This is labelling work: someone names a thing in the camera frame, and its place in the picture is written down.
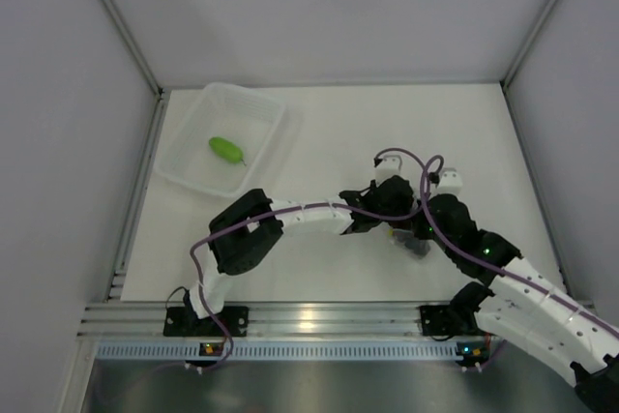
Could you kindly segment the clear zip top bag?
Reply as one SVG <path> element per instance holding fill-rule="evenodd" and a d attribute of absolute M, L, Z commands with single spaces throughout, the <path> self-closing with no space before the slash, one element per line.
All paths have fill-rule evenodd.
<path fill-rule="evenodd" d="M 430 252 L 429 240 L 433 229 L 424 220 L 389 222 L 392 242 L 417 258 L 424 258 Z"/>

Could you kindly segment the fake dark blue fruit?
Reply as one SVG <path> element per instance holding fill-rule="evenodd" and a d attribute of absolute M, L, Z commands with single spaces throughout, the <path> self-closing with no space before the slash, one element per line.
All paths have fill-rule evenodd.
<path fill-rule="evenodd" d="M 418 258 L 424 258 L 430 252 L 429 242 L 415 237 L 406 239 L 403 246 L 409 253 Z"/>

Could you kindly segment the fake green vegetable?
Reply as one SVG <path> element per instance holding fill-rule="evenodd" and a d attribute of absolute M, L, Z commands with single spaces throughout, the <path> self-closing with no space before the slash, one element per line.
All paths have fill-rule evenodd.
<path fill-rule="evenodd" d="M 208 144 L 212 152 L 224 161 L 231 164 L 246 164 L 243 150 L 230 140 L 215 136 L 209 139 Z"/>

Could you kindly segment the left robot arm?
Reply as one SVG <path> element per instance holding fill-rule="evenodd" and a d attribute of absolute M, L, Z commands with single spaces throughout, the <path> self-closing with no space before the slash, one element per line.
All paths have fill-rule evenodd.
<path fill-rule="evenodd" d="M 256 268 L 283 237 L 367 233 L 383 222 L 407 224 L 416 213 L 414 191 L 398 175 L 310 203 L 278 201 L 252 189 L 211 220 L 210 234 L 190 247 L 197 282 L 184 297 L 185 322 L 198 335 L 212 333 L 226 282 Z"/>

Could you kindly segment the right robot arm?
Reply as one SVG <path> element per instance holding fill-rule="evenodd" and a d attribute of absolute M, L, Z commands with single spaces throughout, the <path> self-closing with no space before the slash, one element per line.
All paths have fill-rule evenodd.
<path fill-rule="evenodd" d="M 485 332 L 559 374 L 592 412 L 618 409 L 618 329 L 553 285 L 453 194 L 423 199 L 416 230 L 471 282 L 451 300 L 452 328 Z"/>

